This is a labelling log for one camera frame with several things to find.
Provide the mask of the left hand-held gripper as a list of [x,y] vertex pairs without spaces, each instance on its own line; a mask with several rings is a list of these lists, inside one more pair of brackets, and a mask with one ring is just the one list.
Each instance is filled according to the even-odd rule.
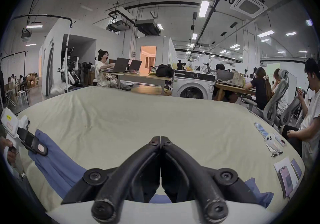
[[[13,147],[9,150],[15,148],[18,152],[19,147],[24,146],[28,151],[31,151],[34,154],[40,154],[42,156],[48,154],[47,146],[28,131],[30,120],[26,115],[19,119],[9,108],[5,108],[1,114],[1,123],[6,130],[6,139],[9,139],[13,143]],[[10,165],[4,154],[2,154],[2,156],[10,173],[19,181],[22,181],[25,175],[19,173],[17,167]]]

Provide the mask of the person's left hand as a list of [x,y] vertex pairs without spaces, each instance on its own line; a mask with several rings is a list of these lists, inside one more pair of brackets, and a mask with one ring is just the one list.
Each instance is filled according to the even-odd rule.
[[0,137],[1,154],[4,154],[7,162],[11,166],[15,167],[16,166],[16,158],[17,158],[17,150],[15,148],[9,150],[11,147],[13,147],[13,143],[9,139],[6,139],[3,136],[1,136]]

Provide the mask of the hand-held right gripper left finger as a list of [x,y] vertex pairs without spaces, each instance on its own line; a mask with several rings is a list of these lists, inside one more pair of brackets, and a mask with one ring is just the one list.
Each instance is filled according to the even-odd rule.
[[153,137],[127,158],[120,166],[110,169],[92,168],[69,190],[61,205],[93,201],[91,216],[98,223],[119,223],[127,197],[146,202],[151,195],[141,184],[141,174],[160,152],[160,136]]

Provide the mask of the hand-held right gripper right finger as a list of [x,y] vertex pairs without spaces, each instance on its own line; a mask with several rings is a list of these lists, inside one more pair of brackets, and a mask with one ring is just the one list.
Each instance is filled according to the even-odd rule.
[[195,201],[202,223],[219,224],[231,217],[227,201],[234,202],[236,210],[258,206],[235,170],[203,167],[165,136],[160,136],[160,168],[166,195],[173,203]]

